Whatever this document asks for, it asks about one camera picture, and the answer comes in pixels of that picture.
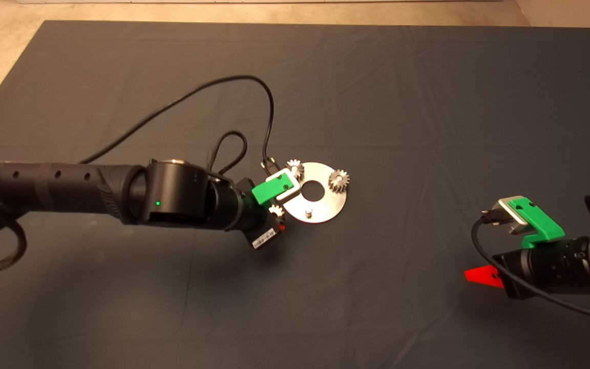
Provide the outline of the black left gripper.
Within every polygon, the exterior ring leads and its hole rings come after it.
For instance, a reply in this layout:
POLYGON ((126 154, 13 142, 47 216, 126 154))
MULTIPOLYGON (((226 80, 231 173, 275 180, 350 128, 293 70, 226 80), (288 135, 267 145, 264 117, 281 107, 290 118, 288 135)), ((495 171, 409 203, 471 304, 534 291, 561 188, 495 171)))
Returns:
POLYGON ((242 208, 234 230, 241 231, 253 250, 259 250, 275 241, 286 227, 283 208, 271 201, 260 205, 252 193, 255 186, 250 178, 241 178, 236 184, 242 208))

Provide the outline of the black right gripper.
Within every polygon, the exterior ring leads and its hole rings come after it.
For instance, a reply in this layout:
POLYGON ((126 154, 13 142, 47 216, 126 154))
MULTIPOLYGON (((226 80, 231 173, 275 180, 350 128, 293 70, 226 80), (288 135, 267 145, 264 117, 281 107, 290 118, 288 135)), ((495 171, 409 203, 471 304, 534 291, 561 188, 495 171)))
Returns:
MULTIPOLYGON (((493 256, 504 269, 549 294, 587 296, 590 294, 588 239, 550 241, 531 249, 493 256)), ((464 271, 468 282, 505 288, 499 271, 480 266, 464 271)))

